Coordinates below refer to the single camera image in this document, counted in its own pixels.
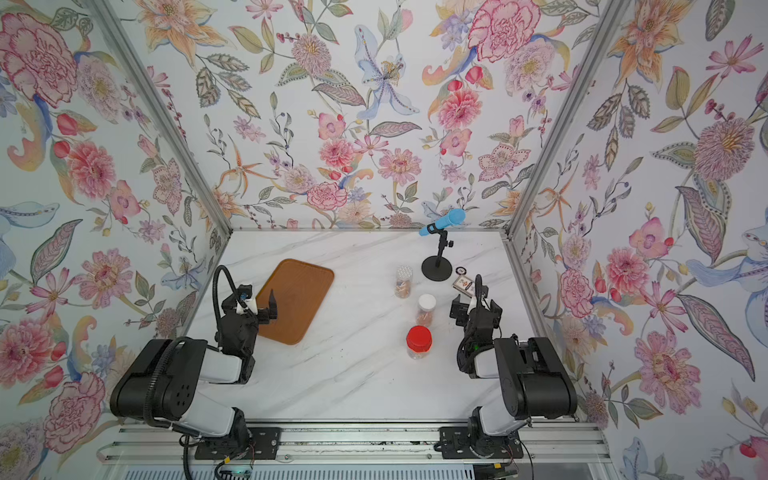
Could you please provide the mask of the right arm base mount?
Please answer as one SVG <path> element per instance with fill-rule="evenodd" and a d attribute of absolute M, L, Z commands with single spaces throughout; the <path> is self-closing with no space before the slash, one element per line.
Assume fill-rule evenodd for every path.
<path fill-rule="evenodd" d="M 446 460 L 522 459 L 522 443 L 513 435 L 490 436 L 477 427 L 441 427 L 433 449 Z"/>

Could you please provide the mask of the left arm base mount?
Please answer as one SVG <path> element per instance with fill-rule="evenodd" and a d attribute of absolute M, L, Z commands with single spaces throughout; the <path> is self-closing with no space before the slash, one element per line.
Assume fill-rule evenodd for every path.
<path fill-rule="evenodd" d="M 282 429 L 279 427 L 248 427 L 235 430 L 224 437 L 204 438 L 195 449 L 195 460 L 275 460 Z"/>

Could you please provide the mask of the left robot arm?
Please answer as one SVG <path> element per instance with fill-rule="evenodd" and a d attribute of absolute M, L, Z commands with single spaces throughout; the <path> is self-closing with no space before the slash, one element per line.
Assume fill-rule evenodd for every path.
<path fill-rule="evenodd" d="M 241 409 L 197 391 L 200 383 L 239 385 L 249 381 L 259 329 L 275 321 L 270 292 L 261 308 L 250 285 L 241 285 L 218 310 L 216 346 L 178 337 L 147 343 L 110 396 L 112 414 L 199 439 L 220 453 L 240 453 L 252 441 Z"/>

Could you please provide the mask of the white lid candy jar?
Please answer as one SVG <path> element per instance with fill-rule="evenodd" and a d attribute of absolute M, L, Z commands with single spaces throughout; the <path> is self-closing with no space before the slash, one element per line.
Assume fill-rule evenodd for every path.
<path fill-rule="evenodd" d="M 431 294 L 422 294 L 418 298 L 418 312 L 416 324 L 429 327 L 434 318 L 434 310 L 437 305 L 436 298 Z"/>

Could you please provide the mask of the brown wooden tray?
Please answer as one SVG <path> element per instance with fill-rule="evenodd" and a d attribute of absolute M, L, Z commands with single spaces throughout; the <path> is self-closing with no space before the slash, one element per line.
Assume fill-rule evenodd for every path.
<path fill-rule="evenodd" d="M 307 333 L 334 281 L 334 272 L 307 262 L 282 260 L 257 295 L 265 308 L 273 293 L 277 319 L 261 325 L 259 336 L 285 345 L 298 344 Z"/>

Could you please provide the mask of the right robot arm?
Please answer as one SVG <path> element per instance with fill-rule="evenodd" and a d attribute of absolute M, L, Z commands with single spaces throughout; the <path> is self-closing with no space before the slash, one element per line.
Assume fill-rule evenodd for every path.
<path fill-rule="evenodd" d="M 472 299 L 456 298 L 450 317 L 463 329 L 457 347 L 460 372 L 472 379 L 496 380 L 499 396 L 473 410 L 468 445 L 482 455 L 535 417 L 558 419 L 576 413 L 575 387 L 550 339 L 501 335 L 503 309 L 489 298 L 481 275 L 469 282 Z"/>

